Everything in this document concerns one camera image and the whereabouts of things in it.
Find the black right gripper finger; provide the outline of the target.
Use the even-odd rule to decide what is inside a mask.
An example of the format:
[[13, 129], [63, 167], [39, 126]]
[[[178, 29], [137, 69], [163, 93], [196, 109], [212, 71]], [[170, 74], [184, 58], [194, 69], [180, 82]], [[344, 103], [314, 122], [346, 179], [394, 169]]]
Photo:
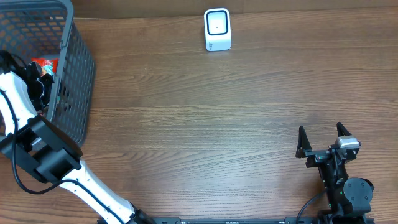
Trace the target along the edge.
[[300, 126], [295, 156], [296, 158], [304, 158], [307, 156], [306, 153], [308, 152], [312, 152], [312, 147], [310, 145], [310, 141], [308, 140], [304, 127]]
[[339, 137], [351, 136], [351, 133], [344, 127], [344, 125], [341, 122], [337, 122], [336, 130]]

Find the long orange noodle packet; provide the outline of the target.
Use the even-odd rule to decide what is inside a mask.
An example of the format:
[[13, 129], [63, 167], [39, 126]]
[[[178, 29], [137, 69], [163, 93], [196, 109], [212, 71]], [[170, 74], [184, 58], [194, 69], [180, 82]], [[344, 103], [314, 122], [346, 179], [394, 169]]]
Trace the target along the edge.
[[58, 59], [44, 59], [44, 58], [32, 58], [32, 61], [37, 63], [40, 68], [41, 66], [45, 65], [45, 64], [52, 64], [53, 65], [53, 71], [57, 72], [57, 67], [58, 67]]

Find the teal wet wipes pack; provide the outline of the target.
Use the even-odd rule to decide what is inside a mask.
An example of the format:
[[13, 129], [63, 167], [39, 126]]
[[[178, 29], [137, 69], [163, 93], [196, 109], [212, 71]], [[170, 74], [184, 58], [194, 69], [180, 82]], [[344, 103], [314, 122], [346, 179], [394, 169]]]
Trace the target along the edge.
[[46, 74], [51, 75], [51, 76], [55, 75], [55, 72], [53, 71], [52, 64], [45, 64], [45, 65], [41, 66], [41, 68], [42, 68], [43, 75], [46, 75]]

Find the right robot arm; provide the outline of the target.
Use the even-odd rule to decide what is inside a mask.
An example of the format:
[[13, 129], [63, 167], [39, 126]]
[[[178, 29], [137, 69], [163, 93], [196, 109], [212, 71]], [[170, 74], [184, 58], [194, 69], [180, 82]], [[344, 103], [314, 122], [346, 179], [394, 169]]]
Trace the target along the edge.
[[[341, 122], [336, 124], [338, 137], [328, 149], [314, 151], [303, 126], [299, 127], [295, 156], [306, 158], [306, 167], [316, 167], [324, 189], [311, 198], [298, 212], [296, 223], [374, 223], [366, 214], [371, 211], [374, 185], [364, 178], [350, 178], [345, 164], [356, 159], [360, 141]], [[320, 210], [311, 220], [302, 215], [305, 209], [323, 195], [327, 196], [329, 209]]]

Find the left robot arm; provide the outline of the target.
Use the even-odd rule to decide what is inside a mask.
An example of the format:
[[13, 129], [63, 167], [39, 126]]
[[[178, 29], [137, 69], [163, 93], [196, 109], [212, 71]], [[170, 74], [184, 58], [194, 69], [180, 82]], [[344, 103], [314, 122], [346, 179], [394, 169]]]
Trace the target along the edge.
[[1, 51], [1, 114], [6, 132], [1, 153], [11, 160], [18, 186], [33, 195], [57, 187], [96, 211], [103, 223], [154, 223], [154, 219], [114, 193], [81, 159], [78, 144], [39, 114], [50, 101], [51, 73], [33, 61]]

